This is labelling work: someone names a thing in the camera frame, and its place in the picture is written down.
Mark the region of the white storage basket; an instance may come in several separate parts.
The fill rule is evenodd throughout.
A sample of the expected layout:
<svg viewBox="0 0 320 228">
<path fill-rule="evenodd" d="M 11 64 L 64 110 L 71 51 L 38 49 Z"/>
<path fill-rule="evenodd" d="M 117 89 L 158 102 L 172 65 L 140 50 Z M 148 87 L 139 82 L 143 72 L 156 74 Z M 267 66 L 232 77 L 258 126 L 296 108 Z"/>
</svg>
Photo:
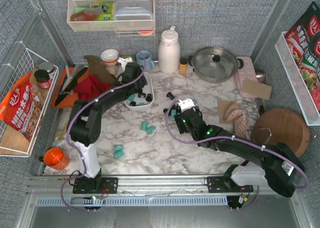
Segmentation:
<svg viewBox="0 0 320 228">
<path fill-rule="evenodd" d="M 152 108 L 154 103 L 154 89 L 151 75 L 148 72 L 144 72 L 144 77 L 147 81 L 147 85 L 142 88 L 142 92 L 131 95 L 124 101 L 125 106 L 136 112 L 143 112 Z"/>
</svg>

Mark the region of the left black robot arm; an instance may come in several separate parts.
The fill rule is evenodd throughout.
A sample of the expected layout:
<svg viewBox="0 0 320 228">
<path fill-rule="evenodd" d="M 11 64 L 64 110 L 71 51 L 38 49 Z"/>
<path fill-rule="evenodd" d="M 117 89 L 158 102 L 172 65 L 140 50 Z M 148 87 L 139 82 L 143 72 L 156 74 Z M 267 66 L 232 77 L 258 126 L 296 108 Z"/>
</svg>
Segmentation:
<svg viewBox="0 0 320 228">
<path fill-rule="evenodd" d="M 113 106 L 125 101 L 148 84 L 141 65 L 129 62 L 111 87 L 88 101 L 77 100 L 71 110 L 66 142 L 77 150 L 80 176 L 95 178 L 101 171 L 96 141 L 101 134 L 102 115 Z"/>
</svg>

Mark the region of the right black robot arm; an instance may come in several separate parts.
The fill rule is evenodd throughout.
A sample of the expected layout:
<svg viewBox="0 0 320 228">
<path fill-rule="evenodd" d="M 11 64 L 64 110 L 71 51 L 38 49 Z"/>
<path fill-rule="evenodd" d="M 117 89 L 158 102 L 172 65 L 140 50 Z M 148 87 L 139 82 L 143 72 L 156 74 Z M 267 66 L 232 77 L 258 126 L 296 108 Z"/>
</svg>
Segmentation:
<svg viewBox="0 0 320 228">
<path fill-rule="evenodd" d="M 181 108 L 177 105 L 174 119 L 180 134 L 188 133 L 199 147 L 221 151 L 241 157 L 264 170 L 268 186 L 277 194 L 290 198 L 296 190 L 295 176 L 305 176 L 305 167 L 290 147 L 278 142 L 276 145 L 259 145 L 233 135 L 216 125 L 208 125 L 198 106 Z"/>
</svg>

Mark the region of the red cloth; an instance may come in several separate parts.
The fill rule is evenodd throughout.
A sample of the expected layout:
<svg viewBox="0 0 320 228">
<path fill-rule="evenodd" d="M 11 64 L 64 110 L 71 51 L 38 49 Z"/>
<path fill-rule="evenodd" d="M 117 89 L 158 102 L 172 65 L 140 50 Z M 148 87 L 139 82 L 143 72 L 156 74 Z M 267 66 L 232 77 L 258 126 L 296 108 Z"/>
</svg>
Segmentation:
<svg viewBox="0 0 320 228">
<path fill-rule="evenodd" d="M 73 91 L 77 93 L 78 99 L 87 101 L 94 99 L 111 87 L 109 83 L 103 83 L 93 75 L 89 75 L 82 82 L 78 83 Z"/>
</svg>

